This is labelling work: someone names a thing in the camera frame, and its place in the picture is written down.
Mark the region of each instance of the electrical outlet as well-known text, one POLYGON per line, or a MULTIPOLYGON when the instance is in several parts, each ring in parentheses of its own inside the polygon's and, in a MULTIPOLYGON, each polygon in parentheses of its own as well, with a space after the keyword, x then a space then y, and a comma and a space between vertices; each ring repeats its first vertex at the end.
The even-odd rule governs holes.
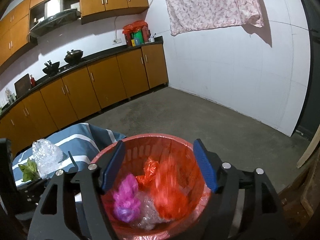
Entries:
POLYGON ((119 39, 119 38, 118 38, 117 40, 113 40, 113 41, 112 41, 112 44, 113 44, 113 45, 119 44, 119 43, 121 43, 121 39, 119 39))

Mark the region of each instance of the red plastic basket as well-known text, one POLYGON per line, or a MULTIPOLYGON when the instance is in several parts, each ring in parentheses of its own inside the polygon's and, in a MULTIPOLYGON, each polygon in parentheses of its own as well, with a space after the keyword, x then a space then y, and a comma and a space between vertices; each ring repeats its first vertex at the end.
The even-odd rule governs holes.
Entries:
MULTIPOLYGON (((188 178, 188 187, 190 188, 188 195, 190 199, 189 204, 191 205, 190 210, 193 211, 183 219, 170 223, 159 224, 151 231, 131 228, 128 224, 114 218, 112 214, 112 190, 110 190, 101 197, 101 200, 117 236, 120 239, 127 240, 160 240, 179 234, 193 223, 196 223, 195 221, 204 210, 210 198, 211 191, 206 186, 199 166, 196 163, 196 159, 192 151, 192 144, 175 136, 156 133, 127 137, 122 141, 125 143, 126 156, 113 184, 112 190, 118 189, 121 180, 128 173, 132 173, 135 176, 143 175, 143 166, 149 157, 161 162, 171 155, 174 156, 176 162, 185 170, 188 178)), ((102 150, 92 160, 92 163, 95 163, 103 154, 111 153, 115 146, 116 143, 102 150)))

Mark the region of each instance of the concrete floor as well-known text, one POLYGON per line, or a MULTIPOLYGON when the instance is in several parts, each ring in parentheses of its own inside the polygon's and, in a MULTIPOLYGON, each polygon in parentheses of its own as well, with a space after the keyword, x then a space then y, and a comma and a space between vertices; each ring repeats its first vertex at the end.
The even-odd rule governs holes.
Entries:
POLYGON ((200 138, 208 150, 238 169, 263 168, 278 192, 302 171, 295 166, 309 145, 296 133, 289 138, 250 117, 169 87, 119 105, 88 122, 127 136, 166 133, 191 143, 200 138))

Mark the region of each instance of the countertop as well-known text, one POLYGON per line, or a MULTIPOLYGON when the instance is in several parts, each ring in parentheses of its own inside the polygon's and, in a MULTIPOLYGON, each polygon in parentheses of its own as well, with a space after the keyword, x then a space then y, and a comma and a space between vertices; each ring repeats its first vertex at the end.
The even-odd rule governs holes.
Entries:
POLYGON ((43 86, 45 86, 46 84, 54 81, 55 79, 64 76, 66 74, 68 74, 69 72, 72 72, 74 70, 76 70, 77 68, 81 68, 84 67, 85 65, 95 62, 97 60, 106 58, 106 57, 110 57, 119 53, 123 53, 123 52, 128 52, 131 50, 135 50, 135 49, 139 49, 143 46, 148 46, 148 45, 152 45, 152 44, 163 44, 163 38, 162 36, 156 37, 155 38, 155 42, 153 43, 146 43, 146 44, 142 44, 142 45, 138 45, 135 47, 128 47, 127 45, 122 45, 122 46, 118 46, 118 47, 114 47, 111 49, 106 49, 106 50, 102 50, 99 51, 97 53, 88 55, 86 57, 82 58, 82 61, 76 65, 70 66, 69 64, 64 65, 63 67, 59 68, 59 72, 57 74, 55 74, 54 76, 49 76, 49 75, 45 75, 44 77, 38 79, 36 81, 36 86, 33 87, 32 89, 30 89, 27 93, 25 93, 23 96, 17 98, 17 100, 15 100, 10 106, 8 106, 6 109, 4 109, 0 115, 0 118, 2 116, 4 116, 7 112, 9 112, 16 104, 18 104, 20 101, 22 101, 24 98, 26 98, 28 95, 30 95, 31 93, 39 90, 40 88, 42 88, 43 86))

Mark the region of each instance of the blue striped towel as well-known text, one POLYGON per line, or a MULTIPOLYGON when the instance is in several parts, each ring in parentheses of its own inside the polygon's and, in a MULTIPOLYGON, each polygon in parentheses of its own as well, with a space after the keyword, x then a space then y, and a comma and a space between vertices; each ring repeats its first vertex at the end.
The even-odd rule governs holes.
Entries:
MULTIPOLYGON (((50 135, 47 140, 58 146, 64 153, 63 160, 60 163, 61 169, 69 171, 73 167, 68 155, 68 151, 70 151, 79 167, 79 171, 81 171, 101 150, 123 138, 125 136, 121 133, 112 132, 88 123, 79 123, 50 135)), ((12 169, 16 186, 24 184, 18 164, 26 163, 28 158, 33 159, 32 148, 21 153, 13 160, 12 169)))

